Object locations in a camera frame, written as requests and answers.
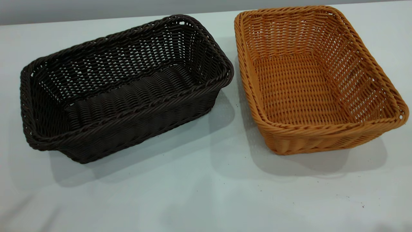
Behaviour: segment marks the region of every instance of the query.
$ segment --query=rectangular basket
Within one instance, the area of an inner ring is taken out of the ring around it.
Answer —
[[[409,116],[382,68],[333,7],[242,12],[235,33],[253,119],[277,154],[352,148]]]
[[[209,32],[173,15],[31,62],[23,131],[34,149],[88,163],[208,113],[232,77]]]

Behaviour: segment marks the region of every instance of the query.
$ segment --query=wicker basket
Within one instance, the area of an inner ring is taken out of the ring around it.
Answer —
[[[335,8],[242,12],[235,32],[249,107],[275,153],[351,148],[406,122],[407,105]]]
[[[29,145],[88,163],[208,113],[233,66],[173,15],[39,58],[21,72]]]

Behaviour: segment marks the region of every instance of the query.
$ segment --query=table surface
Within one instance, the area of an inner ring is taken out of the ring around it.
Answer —
[[[334,7],[412,106],[412,1]],[[411,123],[353,149],[273,154],[240,85],[238,13],[192,14],[235,66],[212,111],[86,165],[26,143],[21,69],[162,17],[0,26],[0,231],[412,231]]]

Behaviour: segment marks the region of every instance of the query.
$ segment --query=wall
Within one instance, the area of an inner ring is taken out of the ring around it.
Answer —
[[[0,25],[377,1],[379,0],[0,0]]]

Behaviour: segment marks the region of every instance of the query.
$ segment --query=orange basket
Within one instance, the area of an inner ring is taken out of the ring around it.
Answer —
[[[246,11],[235,32],[249,107],[275,153],[352,148],[407,121],[407,105],[337,9]]]

